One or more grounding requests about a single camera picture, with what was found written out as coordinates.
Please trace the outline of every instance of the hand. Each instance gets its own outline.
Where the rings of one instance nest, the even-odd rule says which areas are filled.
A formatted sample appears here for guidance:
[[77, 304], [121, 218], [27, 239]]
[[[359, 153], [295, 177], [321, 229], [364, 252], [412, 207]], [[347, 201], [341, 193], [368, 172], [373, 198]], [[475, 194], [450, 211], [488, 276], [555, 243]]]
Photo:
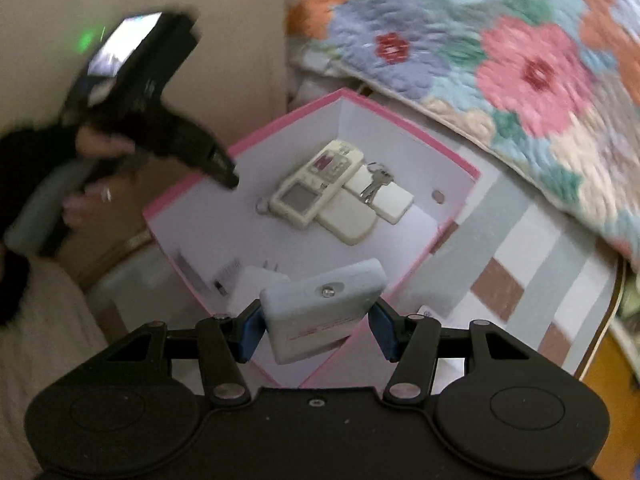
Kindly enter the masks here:
[[[117, 158], [130, 155], [136, 150], [132, 140], [119, 134], [105, 134], [94, 127], [81, 126], [76, 135], [76, 152], [86, 158]], [[84, 194], [74, 193], [62, 203], [62, 219], [65, 224], [77, 230], [98, 218], [110, 204], [131, 192], [135, 184], [132, 175], [115, 175], [84, 188]]]
[[136, 145], [120, 134], [106, 134], [85, 124], [76, 135], [76, 152], [85, 158], [118, 158], [131, 155]]
[[113, 202], [133, 191], [133, 175], [114, 175], [92, 182], [84, 194], [74, 193], [62, 202], [62, 219], [73, 230], [97, 219]]

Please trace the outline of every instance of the small display screen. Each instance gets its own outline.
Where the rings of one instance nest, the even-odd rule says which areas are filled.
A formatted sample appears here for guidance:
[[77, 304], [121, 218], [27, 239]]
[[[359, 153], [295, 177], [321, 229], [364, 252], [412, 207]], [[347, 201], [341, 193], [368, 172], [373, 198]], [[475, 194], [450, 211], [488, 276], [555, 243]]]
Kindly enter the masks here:
[[331, 164], [331, 161], [334, 160], [334, 158], [331, 155], [327, 155], [327, 153], [329, 152], [325, 152], [318, 157], [318, 159], [314, 162], [314, 168], [316, 168], [319, 171], [322, 171], [329, 164]]
[[124, 20], [89, 62], [88, 75], [115, 77], [124, 62], [156, 26], [161, 12]]
[[282, 195], [282, 202], [301, 215], [306, 213], [319, 197], [318, 193], [296, 182]]

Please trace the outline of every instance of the blue flower pattern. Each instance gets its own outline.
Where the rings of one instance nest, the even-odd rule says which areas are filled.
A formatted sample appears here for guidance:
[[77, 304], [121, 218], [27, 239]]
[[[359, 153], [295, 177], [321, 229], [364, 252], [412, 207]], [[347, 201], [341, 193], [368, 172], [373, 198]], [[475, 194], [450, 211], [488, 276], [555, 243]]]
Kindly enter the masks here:
[[[450, 71], [437, 54], [447, 35], [416, 0], [350, 0], [335, 8], [328, 30], [343, 62], [407, 99], [422, 99], [433, 79]], [[407, 61], [389, 64], [376, 54], [376, 38], [390, 32], [409, 43]]]
[[446, 77], [435, 79], [430, 96], [441, 99], [463, 112], [477, 108], [491, 113], [494, 109], [476, 86], [476, 76], [457, 66], [453, 66]]

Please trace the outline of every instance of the ring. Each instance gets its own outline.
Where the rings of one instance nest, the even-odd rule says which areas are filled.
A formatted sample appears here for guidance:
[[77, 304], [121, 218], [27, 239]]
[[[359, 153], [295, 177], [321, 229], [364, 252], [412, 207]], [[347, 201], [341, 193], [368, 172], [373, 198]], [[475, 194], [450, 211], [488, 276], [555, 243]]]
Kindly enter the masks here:
[[111, 189], [109, 186], [104, 186], [102, 191], [100, 192], [100, 198], [104, 203], [109, 203], [113, 200], [113, 196], [111, 195]]

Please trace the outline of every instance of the white remote control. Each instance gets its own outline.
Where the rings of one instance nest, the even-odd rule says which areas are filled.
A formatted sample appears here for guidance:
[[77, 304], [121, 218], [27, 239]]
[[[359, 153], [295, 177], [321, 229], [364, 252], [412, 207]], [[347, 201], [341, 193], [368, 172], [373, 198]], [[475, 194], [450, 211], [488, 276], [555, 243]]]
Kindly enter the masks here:
[[276, 362], [288, 364], [340, 346], [386, 284], [382, 265], [372, 258], [299, 282], [267, 286], [260, 303]]
[[363, 161], [358, 148], [343, 140], [332, 140], [280, 184], [269, 200], [269, 209], [295, 227], [306, 228]]
[[372, 208], [342, 188], [318, 213], [316, 222], [341, 242], [355, 245], [370, 234], [377, 219]]

